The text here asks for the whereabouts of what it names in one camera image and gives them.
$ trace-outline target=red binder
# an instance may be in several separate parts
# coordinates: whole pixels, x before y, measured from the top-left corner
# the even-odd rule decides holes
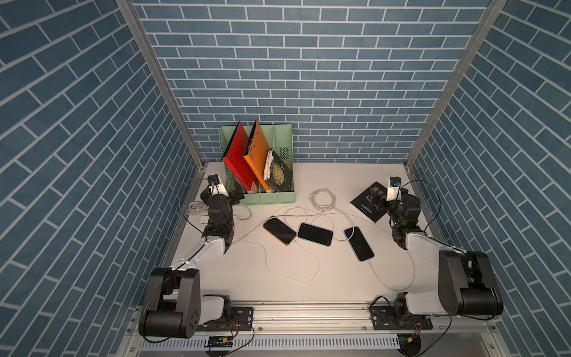
[[[246,149],[247,143],[248,134],[246,134],[242,123],[238,123],[222,159],[228,168],[232,170],[240,185],[242,185],[249,194],[254,194],[258,192],[260,182],[244,159],[244,150]]]

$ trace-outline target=blue brick wallpaper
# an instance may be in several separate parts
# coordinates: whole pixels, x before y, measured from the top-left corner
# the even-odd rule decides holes
[[[135,0],[206,161],[291,123],[297,161],[402,162],[489,0]]]
[[[449,242],[490,255],[514,356],[570,355],[570,19],[509,0],[413,167]]]
[[[116,353],[196,171],[114,0],[0,3],[0,356]]]

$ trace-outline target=black booklet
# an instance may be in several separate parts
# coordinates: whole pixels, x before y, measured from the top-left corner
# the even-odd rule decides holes
[[[266,157],[264,181],[270,184],[272,192],[290,192],[293,190],[293,172],[291,168],[272,149]]]
[[[376,223],[385,213],[387,213],[387,210],[380,207],[377,210],[376,207],[371,206],[371,195],[369,194],[371,190],[381,196],[387,196],[387,188],[379,182],[375,182],[371,186],[367,187],[367,189],[363,191],[363,193],[361,193],[359,196],[357,196],[353,201],[351,201],[351,204],[357,207],[359,211],[363,212],[365,216]]]

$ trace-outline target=smartphone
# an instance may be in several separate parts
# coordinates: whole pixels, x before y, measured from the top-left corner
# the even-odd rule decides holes
[[[295,238],[295,231],[289,228],[278,218],[272,218],[264,223],[264,229],[270,232],[274,237],[278,238],[286,246]]]
[[[299,226],[297,236],[328,247],[331,245],[331,240],[333,239],[333,231],[313,226],[311,224],[302,223],[301,226]]]
[[[363,237],[363,233],[361,233],[359,227],[348,228],[344,232],[347,238],[351,237],[349,243],[359,262],[364,262],[375,256],[375,253],[373,253],[371,247],[369,247],[369,243],[367,243],[365,237]]]

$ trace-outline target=wire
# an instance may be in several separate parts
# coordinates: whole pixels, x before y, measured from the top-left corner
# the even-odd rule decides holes
[[[373,268],[373,264],[371,263],[370,260],[367,261],[367,264],[369,264],[369,267],[371,268],[371,270],[373,271],[373,274],[375,275],[375,278],[377,278],[377,280],[379,281],[379,283],[381,283],[382,285],[384,285],[384,287],[386,287],[389,290],[392,291],[405,291],[406,289],[410,288],[412,286],[412,284],[415,282],[415,278],[416,278],[416,265],[415,265],[415,261],[412,259],[411,254],[405,250],[405,252],[408,254],[408,258],[411,260],[412,263],[412,279],[411,282],[409,283],[409,285],[405,286],[402,289],[396,289],[396,288],[392,288],[389,285],[383,283],[383,281],[381,279],[379,279],[379,276],[377,275],[377,272],[375,271],[375,269]]]
[[[436,198],[438,198],[438,210],[436,211],[436,215],[431,219],[430,222],[428,222],[427,226],[424,227],[424,230],[423,230],[424,234],[427,234],[428,226],[430,226],[430,224],[435,221],[436,217],[438,217],[438,215],[440,215],[440,210],[442,209],[442,202],[440,201],[440,195],[439,195],[438,192],[436,191],[436,188],[435,188],[430,182],[428,182],[428,181],[420,180],[420,179],[419,179],[419,180],[412,180],[412,181],[409,181],[409,182],[405,183],[404,185],[400,186],[400,188],[403,188],[404,186],[406,186],[406,185],[408,185],[408,184],[410,184],[410,183],[413,183],[413,182],[424,182],[424,183],[430,185],[430,187],[432,187],[432,190],[433,190],[434,193],[436,194]]]
[[[199,231],[201,234],[204,234],[203,231],[201,231],[200,229],[198,229],[194,224],[190,223],[190,221],[188,220],[188,218],[184,217],[184,219],[186,219],[186,221],[188,222],[188,224],[190,224],[192,227],[196,228],[196,230]]]
[[[180,266],[178,266],[175,270],[173,271],[177,271],[179,268],[181,268],[183,265],[185,265],[186,262],[182,263]],[[141,336],[145,341],[149,342],[149,343],[161,343],[164,342],[166,340],[168,340],[170,337],[164,338],[162,340],[158,340],[158,341],[151,341],[147,338],[147,334],[145,333],[145,326],[147,324],[147,309],[148,309],[148,305],[151,303],[151,300],[155,297],[156,293],[159,292],[159,290],[163,287],[163,284],[166,283],[170,278],[172,277],[172,274],[169,275],[166,279],[163,279],[163,281],[161,281],[161,283],[159,284],[159,286],[156,288],[156,290],[152,293],[151,297],[149,298],[149,300],[147,301],[147,304],[144,306],[143,311],[141,312],[141,316],[144,316],[144,322],[143,322],[143,335]]]
[[[234,317],[236,319],[236,334],[232,336],[232,338],[238,336],[238,332],[240,331],[240,321],[238,320],[238,317]]]
[[[326,194],[329,195],[329,197],[331,198],[331,203],[330,204],[320,204],[317,202],[316,197],[318,194],[320,194],[321,192],[324,192]],[[335,207],[335,203],[337,201],[337,197],[335,197],[335,194],[333,194],[333,192],[331,192],[328,188],[323,187],[323,188],[319,188],[315,191],[313,191],[312,193],[310,193],[309,195],[309,201],[311,202],[311,205],[317,210],[317,211],[322,211],[322,212],[326,212],[329,210],[336,210],[339,213],[342,213],[345,218],[347,218],[347,220],[349,221],[349,223],[351,224],[351,234],[349,237],[347,237],[347,239],[341,239],[341,241],[344,240],[350,240],[353,237],[353,234],[355,233],[355,225],[353,224],[353,221],[351,220],[351,218],[349,218],[349,216],[341,211],[340,209]]]
[[[310,252],[308,252],[307,250],[305,250],[296,240],[293,240],[293,242],[296,243],[304,252],[306,252],[307,254],[312,256],[315,259],[315,261],[317,262],[317,270],[315,271],[315,274],[309,280],[300,280],[297,278],[292,278],[291,276],[285,276],[285,275],[281,275],[281,274],[278,274],[276,272],[271,271],[270,268],[268,267],[268,251],[266,250],[266,247],[264,247],[262,244],[249,242],[247,240],[243,240],[243,242],[248,243],[248,244],[254,244],[256,246],[262,247],[262,249],[264,250],[264,264],[266,266],[266,270],[269,271],[270,274],[274,274],[276,276],[281,276],[282,278],[286,278],[286,279],[290,279],[290,280],[295,280],[295,281],[300,282],[300,283],[309,283],[310,281],[315,279],[315,277],[319,273],[319,268],[320,268],[319,259],[316,256],[314,256],[313,254],[311,254]]]
[[[276,215],[276,212],[278,212],[279,210],[281,210],[281,209],[283,209],[283,208],[286,208],[286,207],[290,207],[288,210],[285,211],[286,214]],[[253,231],[255,231],[259,226],[261,226],[262,224],[264,224],[266,221],[268,221],[268,220],[270,220],[270,219],[272,219],[272,218],[274,218],[274,217],[285,217],[285,222],[286,222],[286,224],[288,224],[289,226],[291,226],[291,225],[287,222],[287,217],[315,217],[314,219],[316,219],[316,218],[318,218],[318,217],[320,217],[320,216],[327,216],[327,215],[331,215],[331,214],[344,214],[343,212],[320,212],[320,213],[305,214],[305,215],[288,215],[288,214],[287,214],[287,212],[289,212],[290,210],[295,209],[295,208],[300,208],[300,209],[304,210],[306,213],[307,213],[307,211],[311,212],[311,210],[308,210],[308,209],[306,209],[306,208],[304,208],[304,207],[296,206],[296,205],[294,205],[294,204],[291,204],[291,205],[289,205],[289,206],[281,207],[281,208],[277,209],[276,211],[274,211],[274,212],[271,214],[270,217],[268,217],[267,219],[264,219],[263,221],[261,221],[256,227],[252,228],[251,230],[249,230],[248,232],[246,232],[243,236],[241,236],[240,238],[237,238],[235,241],[233,241],[232,244],[235,244],[235,243],[240,242],[240,241],[243,240],[243,241],[246,242],[246,243],[255,244],[255,245],[261,246],[262,249],[264,250],[264,259],[265,259],[265,262],[266,262],[266,269],[267,269],[271,274],[274,274],[274,275],[277,275],[277,276],[281,276],[282,278],[293,279],[293,280],[296,280],[296,281],[302,282],[302,283],[308,283],[308,282],[310,282],[311,280],[313,280],[313,278],[315,278],[315,276],[316,276],[317,273],[319,272],[319,260],[318,260],[314,255],[312,255],[312,254],[310,254],[309,252],[307,252],[299,243],[297,243],[296,240],[294,240],[294,242],[296,242],[296,243],[301,247],[301,249],[303,249],[307,254],[310,254],[312,257],[314,257],[314,258],[316,259],[316,261],[317,261],[317,264],[318,264],[316,274],[313,276],[313,278],[311,278],[310,280],[307,280],[307,281],[305,281],[305,280],[298,280],[298,279],[295,279],[295,278],[290,278],[290,277],[288,277],[288,276],[280,275],[280,274],[277,274],[277,273],[271,271],[271,270],[268,268],[268,266],[267,266],[268,256],[267,256],[266,248],[265,248],[262,244],[258,244],[258,243],[254,243],[254,242],[249,242],[249,241],[245,240],[245,238],[246,238],[250,233],[252,233]],[[372,224],[373,226],[375,226],[375,227],[379,228],[380,230],[386,232],[387,234],[391,235],[391,233],[390,233],[389,231],[383,229],[382,227],[377,226],[377,225],[374,224],[374,223],[369,222],[368,220],[366,220],[366,219],[364,219],[364,218],[362,218],[362,217],[355,216],[355,215],[352,215],[352,214],[345,214],[345,215],[351,216],[351,217],[354,217],[354,218],[358,218],[358,219],[361,219],[361,220],[364,220],[365,222],[367,222],[367,223],[369,223],[369,224]],[[403,288],[402,290],[408,289],[408,288],[413,284],[413,282],[415,281],[415,278],[416,278],[416,265],[415,265],[415,263],[414,263],[414,260],[412,259],[411,255],[410,255],[410,253],[409,253],[408,251],[405,251],[405,252],[407,253],[408,258],[409,258],[409,260],[411,261],[411,264],[412,264],[412,274],[413,274],[413,277],[412,277],[412,279],[411,279],[410,284],[407,285],[407,286],[406,286],[405,288]],[[375,269],[372,267],[372,264],[371,264],[369,261],[368,261],[368,264],[369,264],[369,267],[371,268],[373,274],[374,274],[375,277],[377,278],[377,280],[378,280],[383,286],[385,286],[386,288],[388,288],[389,290],[392,290],[392,291],[396,291],[396,292],[402,291],[402,290],[396,290],[396,289],[394,289],[394,288],[391,288],[391,287],[387,286],[387,285],[379,278],[379,276],[378,276],[377,273],[375,272]]]
[[[469,318],[469,319],[474,319],[474,320],[490,321],[490,320],[493,319],[495,316],[492,315],[492,316],[490,316],[490,317],[488,317],[488,318],[485,318],[485,319],[477,318],[477,317],[474,317],[474,316],[466,316],[466,317]]]
[[[252,327],[252,324],[251,324],[251,323],[248,324],[248,323],[243,322],[243,321],[240,321],[240,320],[238,320],[238,322],[240,322],[240,323],[245,323],[246,325],[248,325],[248,326],[250,327],[250,329],[252,330],[252,338],[248,341],[248,343],[246,343],[246,344],[243,345],[243,346],[238,347],[238,348],[235,349],[235,350],[232,350],[232,351],[228,352],[227,354],[225,354],[225,356],[227,356],[227,355],[229,355],[230,353],[236,352],[237,350],[241,350],[242,348],[246,347],[247,345],[249,345],[250,343],[252,343],[252,341],[254,340],[254,337],[256,336],[256,331],[254,331],[254,328]]]
[[[192,201],[191,203],[188,204],[188,209],[186,210],[186,214],[189,216],[194,216],[206,210],[208,210],[208,206],[206,205],[206,203],[202,201]]]
[[[385,299],[385,301],[387,302],[387,304],[390,306],[391,303],[389,302],[389,299],[387,299],[386,297],[379,295],[375,298],[375,300],[373,300],[373,302],[369,305],[369,312],[373,312],[373,305],[377,303],[377,301],[379,301],[379,299]]]
[[[246,206],[246,205],[243,204],[243,203],[237,203],[236,205],[237,205],[237,206],[242,206],[242,207],[244,207],[244,208],[247,209],[248,212],[250,213],[250,215],[249,215],[248,217],[246,217],[246,218],[238,218],[238,222],[244,222],[245,220],[249,220],[250,218],[252,218],[252,210],[251,210],[248,206]]]
[[[430,345],[428,345],[427,349],[422,351],[421,353],[417,354],[415,357],[420,357],[422,355],[424,355],[428,350],[430,350],[430,348],[432,346],[435,345],[436,342],[438,342],[445,334],[446,332],[448,332],[448,329],[450,328],[450,325],[452,325],[452,317],[448,316],[448,318],[450,319],[450,323],[448,323],[448,327],[446,328],[446,330],[444,330],[444,332],[442,333],[442,335],[438,336],[438,338],[436,340],[434,340]]]

